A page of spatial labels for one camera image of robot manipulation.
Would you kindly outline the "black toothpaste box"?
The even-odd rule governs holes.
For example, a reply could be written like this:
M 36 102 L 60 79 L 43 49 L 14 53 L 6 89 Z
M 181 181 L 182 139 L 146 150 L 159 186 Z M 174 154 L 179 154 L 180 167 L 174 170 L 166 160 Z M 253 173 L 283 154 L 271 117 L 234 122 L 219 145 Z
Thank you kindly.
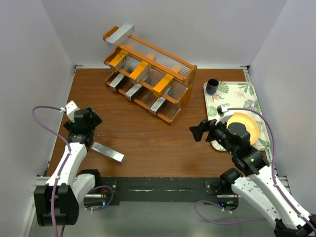
M 143 90 L 145 87 L 141 84 L 133 85 L 126 93 L 125 98 L 129 101 L 133 101 Z

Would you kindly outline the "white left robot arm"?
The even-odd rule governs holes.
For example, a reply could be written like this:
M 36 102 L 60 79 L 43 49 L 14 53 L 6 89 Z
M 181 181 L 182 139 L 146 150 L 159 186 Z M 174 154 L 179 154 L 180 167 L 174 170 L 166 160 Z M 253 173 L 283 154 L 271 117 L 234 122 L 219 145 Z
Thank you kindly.
M 69 135 L 63 139 L 65 150 L 54 173 L 34 191 L 40 226 L 74 225 L 85 195 L 101 183 L 98 170 L 79 171 L 79 166 L 93 143 L 94 129 L 102 120 L 90 107 L 80 109 L 74 101 L 59 111 L 69 118 L 64 123 Z

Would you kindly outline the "grey toothpaste box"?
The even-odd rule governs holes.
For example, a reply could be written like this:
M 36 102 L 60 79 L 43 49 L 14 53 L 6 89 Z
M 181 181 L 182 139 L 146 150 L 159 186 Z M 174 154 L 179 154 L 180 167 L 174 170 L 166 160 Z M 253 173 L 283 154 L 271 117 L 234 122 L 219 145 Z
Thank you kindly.
M 104 40 L 112 45 L 119 46 L 128 39 L 135 31 L 135 25 L 131 22 L 126 22 L 121 27 L 114 27 L 105 34 Z

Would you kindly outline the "chrome silver toothpaste box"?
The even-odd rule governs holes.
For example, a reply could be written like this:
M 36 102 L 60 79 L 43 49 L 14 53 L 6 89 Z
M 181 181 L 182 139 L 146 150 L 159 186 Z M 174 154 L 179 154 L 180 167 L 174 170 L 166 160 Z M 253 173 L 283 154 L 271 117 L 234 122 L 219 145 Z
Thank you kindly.
M 157 113 L 163 108 L 166 99 L 164 97 L 159 97 L 150 107 L 149 112 L 153 115 L 157 115 Z

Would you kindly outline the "orange toothpaste box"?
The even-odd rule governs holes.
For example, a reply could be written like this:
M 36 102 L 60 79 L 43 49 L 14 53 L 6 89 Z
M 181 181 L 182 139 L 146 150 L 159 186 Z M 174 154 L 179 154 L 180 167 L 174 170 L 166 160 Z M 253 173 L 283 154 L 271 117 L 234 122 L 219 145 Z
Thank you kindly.
M 151 65 L 148 62 L 142 61 L 136 69 L 130 74 L 129 78 L 132 83 L 138 83 L 147 71 L 150 69 Z
M 155 97 L 160 97 L 163 95 L 166 88 L 169 86 L 171 82 L 174 81 L 174 77 L 172 75 L 165 75 L 154 87 L 153 87 L 153 95 Z
M 128 52 L 121 50 L 118 52 L 115 57 L 109 62 L 109 66 L 117 72 L 125 63 L 128 56 Z

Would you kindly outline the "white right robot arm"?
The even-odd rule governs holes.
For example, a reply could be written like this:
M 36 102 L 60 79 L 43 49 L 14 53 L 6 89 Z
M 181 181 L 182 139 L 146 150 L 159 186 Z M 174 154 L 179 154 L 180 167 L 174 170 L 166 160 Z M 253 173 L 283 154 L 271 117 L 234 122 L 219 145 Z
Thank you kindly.
M 206 132 L 207 142 L 217 141 L 232 155 L 235 165 L 220 176 L 221 188 L 244 198 L 274 227 L 277 237 L 307 237 L 316 231 L 316 217 L 289 193 L 263 154 L 250 144 L 250 133 L 241 123 L 230 125 L 202 120 L 190 127 L 196 142 Z

